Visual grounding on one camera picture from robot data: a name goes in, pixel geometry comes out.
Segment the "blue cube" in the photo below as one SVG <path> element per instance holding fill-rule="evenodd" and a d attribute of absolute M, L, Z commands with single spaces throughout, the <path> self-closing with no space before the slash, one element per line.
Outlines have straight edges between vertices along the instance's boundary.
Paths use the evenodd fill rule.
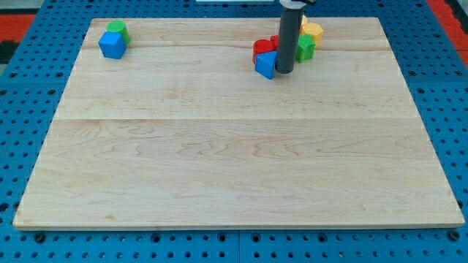
<path fill-rule="evenodd" d="M 271 80 L 275 71 L 275 62 L 276 51 L 258 54 L 255 59 L 255 71 Z"/>
<path fill-rule="evenodd" d="M 99 40 L 99 47 L 106 58 L 120 59 L 127 49 L 120 33 L 105 32 Z"/>

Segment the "black cylinder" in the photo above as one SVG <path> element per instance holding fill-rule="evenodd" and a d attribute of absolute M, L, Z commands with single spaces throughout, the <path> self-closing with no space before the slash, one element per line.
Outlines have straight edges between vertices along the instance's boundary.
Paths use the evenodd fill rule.
<path fill-rule="evenodd" d="M 279 22 L 279 43 L 275 69 L 282 74 L 294 69 L 295 54 L 298 51 L 299 31 L 301 30 L 304 8 L 283 7 Z"/>

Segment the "red surface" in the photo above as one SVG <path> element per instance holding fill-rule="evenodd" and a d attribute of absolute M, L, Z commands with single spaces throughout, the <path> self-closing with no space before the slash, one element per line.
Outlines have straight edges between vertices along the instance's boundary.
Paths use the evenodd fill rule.
<path fill-rule="evenodd" d="M 21 42 L 36 15 L 0 15 L 0 42 Z"/>
<path fill-rule="evenodd" d="M 453 16 L 451 7 L 443 0 L 427 0 L 427 3 L 444 28 L 452 45 L 458 51 L 465 66 L 468 66 L 468 35 L 461 29 L 460 21 Z"/>
<path fill-rule="evenodd" d="M 267 53 L 273 51 L 273 43 L 270 40 L 260 39 L 254 43 L 254 53 L 252 56 L 252 62 L 255 64 L 255 58 L 258 54 Z"/>
<path fill-rule="evenodd" d="M 273 50 L 278 50 L 279 36 L 271 36 L 270 41 L 273 43 Z"/>

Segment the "toy block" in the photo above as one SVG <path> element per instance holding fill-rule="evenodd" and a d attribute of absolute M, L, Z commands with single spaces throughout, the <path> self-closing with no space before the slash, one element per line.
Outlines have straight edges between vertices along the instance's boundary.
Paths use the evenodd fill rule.
<path fill-rule="evenodd" d="M 312 40 L 311 35 L 302 34 L 299 36 L 298 52 L 295 55 L 295 60 L 299 63 L 307 59 L 312 59 L 314 56 L 315 42 Z"/>
<path fill-rule="evenodd" d="M 317 23 L 307 23 L 301 27 L 301 34 L 309 34 L 315 42 L 315 46 L 319 47 L 322 42 L 323 29 Z"/>
<path fill-rule="evenodd" d="M 127 49 L 120 33 L 105 32 L 99 39 L 99 47 L 105 58 L 120 59 Z"/>
<path fill-rule="evenodd" d="M 130 43 L 130 35 L 127 30 L 127 25 L 122 20 L 114 20 L 106 26 L 107 32 L 120 33 L 124 37 L 125 45 Z"/>
<path fill-rule="evenodd" d="M 279 36 L 278 35 L 271 36 L 270 42 L 273 43 L 273 50 L 274 51 L 278 50 Z"/>
<path fill-rule="evenodd" d="M 255 59 L 258 54 L 267 53 L 273 51 L 273 43 L 266 39 L 260 39 L 254 43 L 254 54 L 252 56 L 252 62 L 255 64 Z"/>
<path fill-rule="evenodd" d="M 306 17 L 305 15 L 302 15 L 301 27 L 302 27 L 303 25 L 306 25 L 308 22 L 309 22 L 309 20 L 307 19 L 307 17 Z"/>
<path fill-rule="evenodd" d="M 276 51 L 261 53 L 257 55 L 255 71 L 268 78 L 273 79 L 275 71 Z"/>

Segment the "wood grain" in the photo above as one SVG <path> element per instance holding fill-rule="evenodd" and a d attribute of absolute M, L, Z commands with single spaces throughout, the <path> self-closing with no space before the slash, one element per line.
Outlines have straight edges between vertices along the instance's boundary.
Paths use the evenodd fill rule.
<path fill-rule="evenodd" d="M 93 20 L 13 224 L 22 230 L 395 229 L 464 223 L 375 18 L 315 18 L 313 61 L 266 80 L 279 21 Z"/>

